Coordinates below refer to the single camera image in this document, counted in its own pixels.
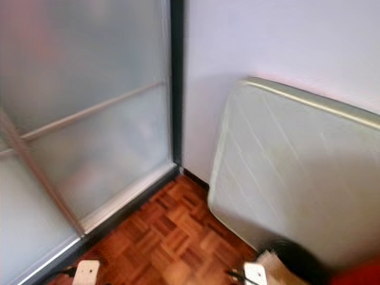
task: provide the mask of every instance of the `black baseboard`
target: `black baseboard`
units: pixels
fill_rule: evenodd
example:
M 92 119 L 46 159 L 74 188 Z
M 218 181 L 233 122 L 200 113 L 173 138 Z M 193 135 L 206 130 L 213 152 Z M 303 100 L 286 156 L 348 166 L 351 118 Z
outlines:
M 120 225 L 128 216 L 136 212 L 144 205 L 156 192 L 162 189 L 167 183 L 174 180 L 179 174 L 179 166 L 176 166 L 154 185 L 133 199 L 124 208 L 120 209 L 113 216 L 107 219 L 100 226 L 95 228 L 90 234 L 81 239 L 73 247 L 52 261 L 49 265 L 35 274 L 31 279 L 26 281 L 25 285 L 47 284 L 55 276 L 52 273 L 63 270 L 65 267 L 72 265 L 82 254 L 88 251 L 97 242 L 108 235 L 113 229 Z
M 200 179 L 197 175 L 191 173 L 186 168 L 183 169 L 183 174 L 186 175 L 188 178 L 193 180 L 196 184 L 198 184 L 200 187 L 204 188 L 205 190 L 209 190 L 210 186 L 208 183 L 204 182 L 202 179 Z

